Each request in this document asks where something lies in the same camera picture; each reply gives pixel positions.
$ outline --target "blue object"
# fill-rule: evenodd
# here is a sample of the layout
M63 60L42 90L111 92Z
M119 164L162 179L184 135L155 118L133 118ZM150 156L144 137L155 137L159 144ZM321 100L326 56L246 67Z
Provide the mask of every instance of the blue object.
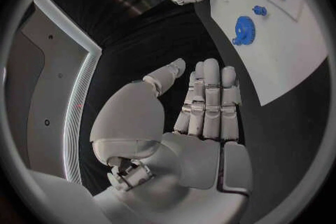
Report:
M241 16L236 23L236 38L233 38L234 45L249 45L255 38L255 26L253 20L247 16Z
M267 9L265 7L255 6L254 8L252 8L252 10L256 15L262 15L262 16L267 15Z

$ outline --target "white panel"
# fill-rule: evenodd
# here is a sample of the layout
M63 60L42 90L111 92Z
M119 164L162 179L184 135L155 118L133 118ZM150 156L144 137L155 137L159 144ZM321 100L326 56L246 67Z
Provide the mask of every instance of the white panel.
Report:
M267 16L254 14L256 5L266 7ZM319 25L304 0L211 0L211 16L231 41L238 17L254 21L254 42L234 48L261 105L297 86L326 58Z

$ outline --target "blue gear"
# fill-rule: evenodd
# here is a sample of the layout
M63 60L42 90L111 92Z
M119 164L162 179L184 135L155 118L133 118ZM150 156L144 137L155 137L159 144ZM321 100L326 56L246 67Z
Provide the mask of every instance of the blue gear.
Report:
M236 35L232 40L234 45L249 45L255 38L255 26L253 20L247 16L241 16L236 23Z

